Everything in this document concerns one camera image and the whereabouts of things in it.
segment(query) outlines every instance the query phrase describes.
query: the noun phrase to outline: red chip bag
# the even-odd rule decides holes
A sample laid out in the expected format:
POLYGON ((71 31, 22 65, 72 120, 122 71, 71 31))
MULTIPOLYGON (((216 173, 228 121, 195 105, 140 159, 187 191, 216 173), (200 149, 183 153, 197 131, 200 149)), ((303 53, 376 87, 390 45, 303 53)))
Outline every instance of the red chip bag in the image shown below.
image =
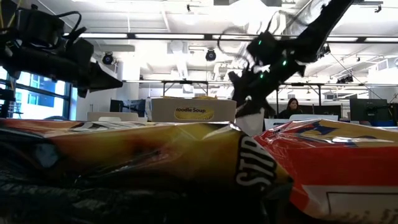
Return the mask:
POLYGON ((314 218, 398 223, 398 132, 293 121, 255 139, 294 179, 290 201, 314 218))

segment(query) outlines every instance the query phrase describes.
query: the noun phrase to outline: plastic packaging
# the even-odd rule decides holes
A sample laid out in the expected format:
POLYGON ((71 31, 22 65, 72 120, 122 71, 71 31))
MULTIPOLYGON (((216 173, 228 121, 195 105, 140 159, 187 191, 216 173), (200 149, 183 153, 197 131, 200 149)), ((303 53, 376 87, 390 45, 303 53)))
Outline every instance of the plastic packaging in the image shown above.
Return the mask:
POLYGON ((255 139, 291 174, 290 201, 307 215, 398 223, 398 132, 313 120, 283 124, 255 139))
POLYGON ((0 125, 7 223, 273 224, 289 201, 292 179, 233 124, 0 125))

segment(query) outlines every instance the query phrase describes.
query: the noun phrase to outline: noodle soup box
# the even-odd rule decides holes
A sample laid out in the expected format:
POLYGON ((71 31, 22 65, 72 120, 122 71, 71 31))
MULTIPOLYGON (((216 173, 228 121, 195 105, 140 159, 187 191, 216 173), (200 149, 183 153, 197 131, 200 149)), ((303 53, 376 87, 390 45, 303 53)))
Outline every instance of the noodle soup box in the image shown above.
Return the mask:
POLYGON ((199 100, 180 98, 151 99, 152 122, 234 122, 233 100, 199 100))

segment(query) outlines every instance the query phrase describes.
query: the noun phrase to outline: window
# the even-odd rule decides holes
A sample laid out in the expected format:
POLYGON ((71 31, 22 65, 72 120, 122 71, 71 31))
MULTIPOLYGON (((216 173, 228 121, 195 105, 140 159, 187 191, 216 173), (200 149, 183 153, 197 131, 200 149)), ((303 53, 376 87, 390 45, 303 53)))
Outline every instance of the window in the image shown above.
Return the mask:
MULTIPOLYGON (((5 89, 6 86, 3 84, 0 84, 0 88, 5 89)), ((2 105, 4 103, 4 100, 0 100, 0 105, 2 105)))
POLYGON ((64 102, 62 98, 17 88, 13 118, 45 119, 51 116, 64 116, 64 102))
POLYGON ((54 82, 51 78, 42 77, 40 75, 34 75, 27 72, 21 72, 17 83, 38 88, 41 90, 49 91, 59 95, 65 94, 65 82, 57 81, 54 82))
POLYGON ((22 93, 15 93, 15 101, 16 102, 21 102, 22 101, 22 93))
POLYGON ((30 86, 34 88, 39 88, 40 78, 38 75, 31 75, 30 76, 30 86))
POLYGON ((7 71, 0 67, 0 79, 6 80, 7 79, 7 71))
POLYGON ((28 104, 32 104, 32 105, 37 105, 37 102, 38 102, 38 97, 36 96, 36 94, 29 94, 28 96, 27 96, 27 103, 28 104))
MULTIPOLYGON (((10 77, 0 67, 0 88, 7 88, 10 77)), ((69 83, 54 82, 51 78, 21 72, 16 80, 12 117, 20 119, 45 119, 51 116, 70 117, 71 92, 69 83)))
POLYGON ((47 96, 38 93, 29 93, 27 103, 32 105, 54 107, 54 96, 47 96))

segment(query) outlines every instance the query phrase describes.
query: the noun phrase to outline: fluorescent light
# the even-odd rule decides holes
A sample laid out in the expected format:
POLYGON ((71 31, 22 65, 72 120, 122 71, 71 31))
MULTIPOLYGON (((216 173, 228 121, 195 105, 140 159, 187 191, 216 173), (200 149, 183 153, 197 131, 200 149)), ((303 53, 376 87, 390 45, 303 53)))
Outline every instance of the fluorescent light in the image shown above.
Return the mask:
POLYGON ((365 42, 398 42, 397 37, 370 37, 366 38, 365 42))
POLYGON ((189 46, 188 50, 200 50, 200 51, 205 51, 207 47, 204 46, 189 46))
POLYGON ((356 42, 357 37, 328 37, 327 42, 356 42))
POLYGON ((136 34, 137 39, 204 39, 203 34, 136 34))
POLYGON ((127 34, 81 34, 80 37, 82 38, 91 38, 91 39, 126 39, 127 34))
MULTIPOLYGON (((213 39, 219 39, 220 35, 213 35, 213 39)), ((221 40, 252 40, 256 36, 252 35, 222 35, 221 40)))
MULTIPOLYGON (((163 2, 163 0, 145 0, 140 1, 140 0, 72 0, 73 2, 100 2, 100 3, 157 3, 157 2, 163 2)), ((172 3, 180 3, 180 4, 193 4, 193 3, 201 3, 201 1, 170 1, 172 3)))
POLYGON ((365 83, 364 85, 362 85, 362 84, 359 84, 359 83, 357 83, 357 84, 355 84, 355 83, 345 83, 345 84, 332 84, 332 83, 326 83, 326 84, 323 84, 324 86, 358 86, 358 87, 362 87, 362 86, 374 86, 374 87, 377 87, 377 86, 379 86, 379 87, 383 87, 383 86, 391 86, 391 87, 397 87, 398 85, 397 84, 368 84, 368 83, 365 83))
POLYGON ((223 81, 208 81, 209 84, 232 84, 232 82, 223 82, 223 81))

